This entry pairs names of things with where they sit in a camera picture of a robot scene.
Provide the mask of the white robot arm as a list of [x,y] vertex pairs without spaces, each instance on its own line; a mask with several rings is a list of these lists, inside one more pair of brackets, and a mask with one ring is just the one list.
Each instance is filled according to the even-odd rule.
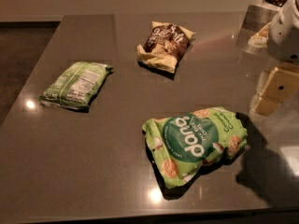
[[288,0],[271,20],[267,49],[277,60],[299,63],[299,0]]

